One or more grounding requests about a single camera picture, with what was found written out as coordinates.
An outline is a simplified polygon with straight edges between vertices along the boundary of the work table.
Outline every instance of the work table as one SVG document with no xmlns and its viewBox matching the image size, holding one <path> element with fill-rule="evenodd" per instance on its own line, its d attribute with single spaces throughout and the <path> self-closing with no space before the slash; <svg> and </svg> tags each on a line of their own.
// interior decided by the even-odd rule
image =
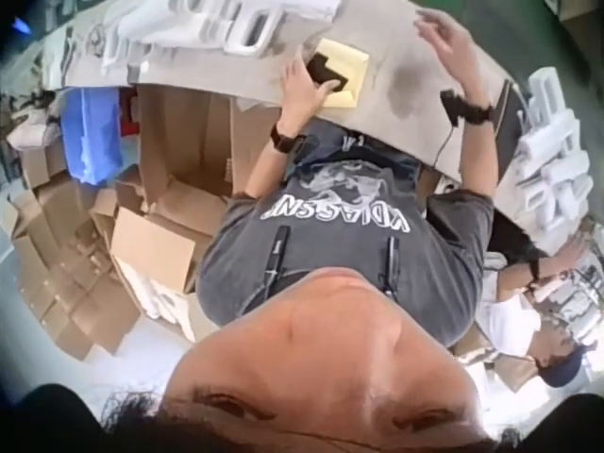
<svg viewBox="0 0 604 453">
<path fill-rule="evenodd" d="M 135 83 L 174 85 L 220 92 L 267 104 L 280 98 L 278 77 L 284 63 L 302 44 L 312 49 L 320 38 L 342 42 L 370 55 L 359 104 L 355 109 L 324 109 L 319 116 L 358 130 L 404 150 L 442 174 L 459 180 L 462 128 L 454 129 L 437 160 L 438 150 L 450 130 L 440 101 L 442 90 L 461 92 L 445 72 L 433 50 L 416 33 L 413 20 L 417 6 L 407 0 L 343 1 L 333 25 L 288 15 L 260 59 L 203 52 L 192 49 L 164 51 L 141 68 L 114 68 L 101 74 L 101 59 L 87 53 L 91 30 L 110 5 L 104 2 L 78 14 L 72 22 L 76 43 L 71 64 L 65 60 L 65 30 L 55 31 L 44 44 L 49 63 L 44 71 L 47 88 L 62 86 L 116 86 Z M 488 97 L 496 103 L 507 72 L 478 48 L 480 70 Z M 533 214 L 519 209 L 514 162 L 504 176 L 496 207 L 524 228 L 543 249 L 555 252 L 575 225 L 563 225 L 544 234 Z"/>
</svg>

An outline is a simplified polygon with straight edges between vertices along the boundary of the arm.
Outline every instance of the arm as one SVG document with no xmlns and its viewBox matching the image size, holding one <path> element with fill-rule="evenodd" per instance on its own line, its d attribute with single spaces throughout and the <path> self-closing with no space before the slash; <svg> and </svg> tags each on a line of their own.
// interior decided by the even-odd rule
<svg viewBox="0 0 604 453">
<path fill-rule="evenodd" d="M 558 267 L 553 258 L 541 258 L 539 260 L 540 277 L 551 277 L 557 275 Z M 525 263 L 506 267 L 499 272 L 497 280 L 497 302 L 503 302 L 513 296 L 518 289 L 527 287 L 533 281 L 530 266 Z"/>
<path fill-rule="evenodd" d="M 287 154 L 278 152 L 273 142 L 267 143 L 254 165 L 247 184 L 245 193 L 252 198 L 262 198 L 272 193 L 281 183 L 287 166 Z"/>
<path fill-rule="evenodd" d="M 278 134 L 290 139 L 297 137 L 339 84 L 337 80 L 330 80 L 315 87 L 298 49 L 294 60 L 288 63 L 281 75 L 283 100 L 281 117 L 277 121 Z M 245 193 L 252 198 L 262 198 L 275 191 L 285 176 L 287 162 L 288 155 L 277 150 L 269 141 L 252 170 Z"/>
<path fill-rule="evenodd" d="M 421 9 L 419 15 L 415 26 L 420 36 L 461 84 L 466 100 L 476 106 L 489 107 L 478 70 L 476 46 L 468 30 L 438 9 Z M 495 130 L 491 122 L 480 126 L 465 123 L 460 167 L 462 189 L 493 197 L 499 176 Z"/>
<path fill-rule="evenodd" d="M 470 104 L 483 108 L 489 101 L 479 82 L 463 88 Z M 493 198 L 499 180 L 499 163 L 493 123 L 480 126 L 465 123 L 461 141 L 461 188 Z"/>
<path fill-rule="evenodd" d="M 575 268 L 586 249 L 587 244 L 578 234 L 572 236 L 556 255 L 538 260 L 539 279 L 554 277 Z M 528 286 L 532 281 L 532 272 L 526 263 L 503 269 L 497 282 L 497 300 L 508 300 L 514 291 Z"/>
</svg>

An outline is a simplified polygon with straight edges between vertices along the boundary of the yellow foam piece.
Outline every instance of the yellow foam piece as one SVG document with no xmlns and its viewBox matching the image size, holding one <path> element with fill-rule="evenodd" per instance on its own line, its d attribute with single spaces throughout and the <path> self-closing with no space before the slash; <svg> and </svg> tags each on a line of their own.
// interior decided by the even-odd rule
<svg viewBox="0 0 604 453">
<path fill-rule="evenodd" d="M 359 103 L 362 82 L 369 67 L 369 55 L 341 42 L 322 39 L 316 52 L 327 57 L 326 67 L 348 79 L 340 92 L 330 94 L 324 108 L 353 109 Z"/>
</svg>

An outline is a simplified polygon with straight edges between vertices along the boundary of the black cap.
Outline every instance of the black cap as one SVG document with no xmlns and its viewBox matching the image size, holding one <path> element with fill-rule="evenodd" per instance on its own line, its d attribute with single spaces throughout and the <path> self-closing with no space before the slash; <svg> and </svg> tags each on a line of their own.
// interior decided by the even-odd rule
<svg viewBox="0 0 604 453">
<path fill-rule="evenodd" d="M 579 373 L 583 356 L 590 350 L 585 345 L 578 346 L 573 352 L 566 356 L 560 363 L 545 368 L 539 368 L 539 377 L 553 388 L 564 387 L 570 383 Z"/>
</svg>

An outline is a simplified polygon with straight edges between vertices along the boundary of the white shirt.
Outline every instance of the white shirt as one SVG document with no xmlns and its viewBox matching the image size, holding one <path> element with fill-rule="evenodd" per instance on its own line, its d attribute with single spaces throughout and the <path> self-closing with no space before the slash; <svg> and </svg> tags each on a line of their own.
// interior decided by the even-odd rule
<svg viewBox="0 0 604 453">
<path fill-rule="evenodd" d="M 498 279 L 497 270 L 485 271 L 476 322 L 497 351 L 525 357 L 533 334 L 541 329 L 541 316 L 520 293 L 497 302 Z"/>
</svg>

